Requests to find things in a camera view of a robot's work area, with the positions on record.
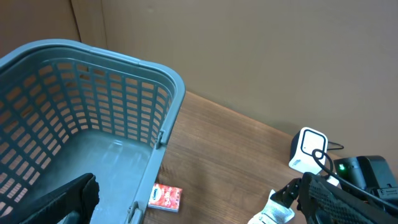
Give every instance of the wooden surface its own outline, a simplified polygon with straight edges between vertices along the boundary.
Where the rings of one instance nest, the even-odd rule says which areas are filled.
[[[148,208],[144,223],[247,223],[271,189],[302,176],[288,167],[291,140],[187,92],[159,172],[160,184],[183,189],[180,211]],[[290,223],[305,223],[295,213]]]

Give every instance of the black cable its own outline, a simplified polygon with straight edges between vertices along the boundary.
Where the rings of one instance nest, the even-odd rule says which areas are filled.
[[[320,166],[320,167],[321,167],[326,173],[328,173],[330,176],[336,178],[340,183],[345,184],[347,187],[351,188],[352,190],[355,190],[355,191],[357,191],[358,193],[364,194],[364,195],[368,196],[369,198],[371,198],[371,199],[373,199],[373,200],[375,200],[375,201],[377,201],[377,202],[379,202],[379,203],[381,203],[381,204],[383,204],[383,205],[385,205],[385,206],[387,206],[387,207],[389,207],[389,208],[395,210],[396,212],[398,212],[398,207],[396,207],[395,205],[393,205],[393,204],[391,204],[391,203],[389,203],[389,202],[387,202],[387,201],[385,201],[385,200],[379,199],[378,197],[374,196],[373,194],[367,193],[366,191],[364,191],[364,190],[358,188],[357,186],[355,186],[355,185],[353,185],[352,183],[346,181],[345,179],[340,178],[340,177],[337,176],[335,173],[333,173],[332,171],[330,171],[330,169],[328,169],[327,167],[325,167],[325,166],[319,161],[319,158],[315,155],[316,152],[322,153],[324,156],[326,156],[326,158],[328,158],[329,162],[331,161],[330,156],[329,156],[328,154],[326,154],[325,152],[323,152],[322,150],[319,150],[319,149],[314,149],[314,150],[312,151],[312,157],[313,157],[313,159],[315,160],[315,162],[318,164],[318,166]]]
[[[342,144],[338,144],[338,143],[331,142],[331,141],[329,141],[328,143],[332,144],[332,145],[335,145],[335,146],[339,146],[339,147],[336,147],[336,148],[330,148],[330,149],[328,149],[328,151],[344,149],[344,145],[342,145]]]
[[[329,161],[329,166],[330,166],[329,170],[330,170],[330,172],[333,172],[333,169],[334,169],[333,161],[331,160],[330,156],[328,156],[328,154],[326,154],[326,155],[327,155],[326,158],[327,158],[328,161]],[[322,176],[322,177],[325,178],[325,180],[328,180],[329,177],[330,177],[330,174],[327,173],[326,176]]]

